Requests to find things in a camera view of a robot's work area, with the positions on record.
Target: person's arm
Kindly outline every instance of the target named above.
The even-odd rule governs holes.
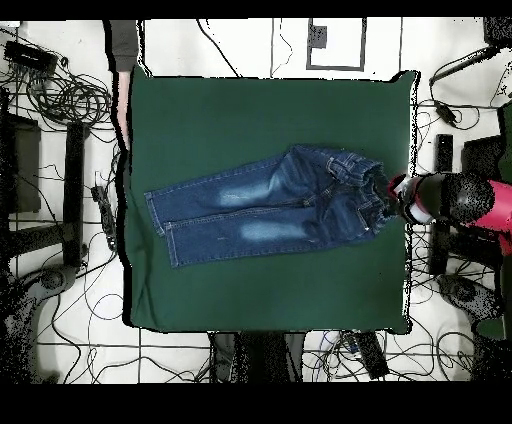
[[[112,30],[112,55],[117,72],[131,72],[137,62],[139,39],[135,20],[109,21]]]
[[[115,72],[119,74],[117,120],[127,149],[130,149],[128,134],[128,97],[130,77],[137,62],[139,40],[135,20],[110,21],[112,31],[112,55],[115,61]]]

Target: green cloth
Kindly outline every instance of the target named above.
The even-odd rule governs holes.
[[[345,148],[406,171],[416,73],[395,82],[147,78],[132,92],[126,253],[132,324],[157,331],[391,328],[403,316],[405,231],[335,250],[171,269],[144,192],[285,152]]]

